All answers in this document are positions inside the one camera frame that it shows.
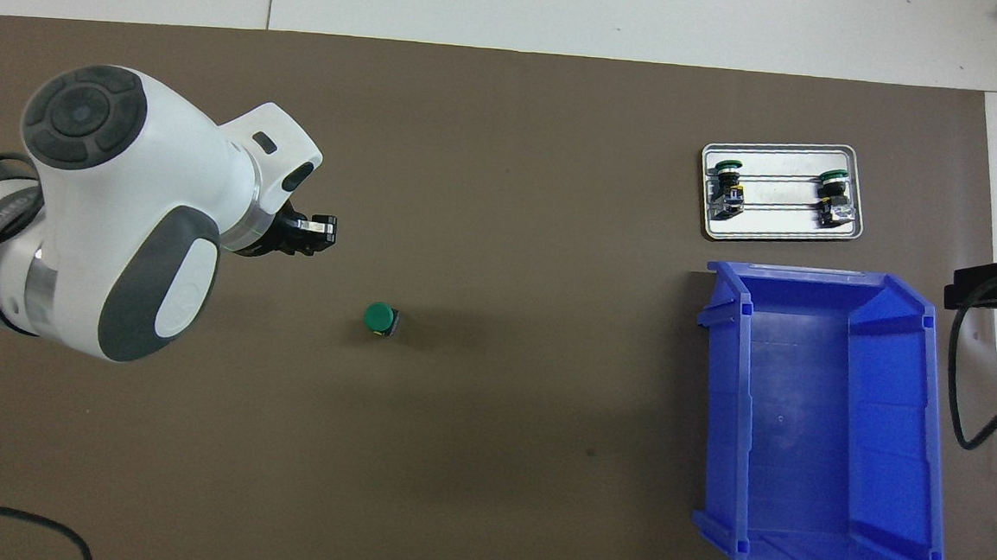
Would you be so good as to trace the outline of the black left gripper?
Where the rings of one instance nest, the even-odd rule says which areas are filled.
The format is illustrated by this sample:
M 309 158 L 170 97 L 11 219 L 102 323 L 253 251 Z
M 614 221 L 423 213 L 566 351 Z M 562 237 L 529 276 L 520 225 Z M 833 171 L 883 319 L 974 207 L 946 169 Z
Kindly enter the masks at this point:
M 268 230 L 251 244 L 232 252 L 246 258 L 262 257 L 274 251 L 313 257 L 335 244 L 338 225 L 339 220 L 333 215 L 304 217 L 293 208 L 292 201 L 286 200 L 274 215 Z

